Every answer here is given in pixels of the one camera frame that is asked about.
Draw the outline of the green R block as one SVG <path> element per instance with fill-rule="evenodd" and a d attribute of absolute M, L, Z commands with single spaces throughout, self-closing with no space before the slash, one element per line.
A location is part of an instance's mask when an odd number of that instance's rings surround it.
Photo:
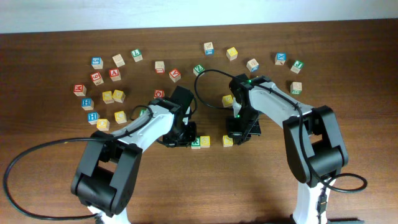
<path fill-rule="evenodd" d="M 194 141 L 191 142 L 191 148 L 192 149 L 200 149 L 201 148 L 200 137 L 197 137 Z"/>

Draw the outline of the yellow S block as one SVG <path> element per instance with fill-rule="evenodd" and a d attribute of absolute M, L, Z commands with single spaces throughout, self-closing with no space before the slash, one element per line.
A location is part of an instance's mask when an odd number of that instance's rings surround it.
<path fill-rule="evenodd" d="M 200 136 L 200 146 L 201 147 L 210 147 L 211 146 L 210 136 Z"/>
<path fill-rule="evenodd" d="M 234 144 L 233 138 L 229 137 L 228 135 L 223 136 L 223 146 L 224 147 L 231 147 Z"/>

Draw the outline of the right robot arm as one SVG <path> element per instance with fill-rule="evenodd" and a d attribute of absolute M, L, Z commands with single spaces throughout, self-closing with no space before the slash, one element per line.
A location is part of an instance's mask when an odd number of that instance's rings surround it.
<path fill-rule="evenodd" d="M 228 136 L 240 145 L 260 135 L 259 115 L 264 114 L 284 132 L 291 172 L 298 180 L 295 223 L 327 223 L 326 208 L 335 177 L 348 163 L 348 153 L 333 110 L 298 102 L 267 77 L 239 75 L 229 83 L 234 114 L 227 118 Z"/>

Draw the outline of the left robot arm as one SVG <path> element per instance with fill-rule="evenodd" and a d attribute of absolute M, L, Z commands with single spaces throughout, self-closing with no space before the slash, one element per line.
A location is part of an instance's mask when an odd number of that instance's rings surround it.
<path fill-rule="evenodd" d="M 111 134 L 96 131 L 81 157 L 71 192 L 93 213 L 96 223 L 128 223 L 126 206 L 136 184 L 143 152 L 157 140 L 187 147 L 197 137 L 189 119 L 193 93 L 177 86 L 171 97 L 149 102 L 145 112 Z"/>

